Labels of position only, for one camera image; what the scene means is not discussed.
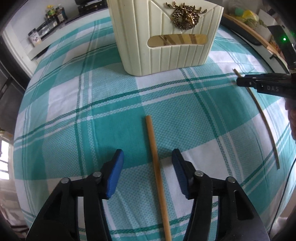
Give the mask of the person's right hand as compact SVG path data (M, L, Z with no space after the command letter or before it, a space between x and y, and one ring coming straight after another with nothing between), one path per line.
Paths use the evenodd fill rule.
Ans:
M296 107L295 100L285 98L285 109L288 111L287 116L290 122L290 128L292 131L292 138L296 140Z

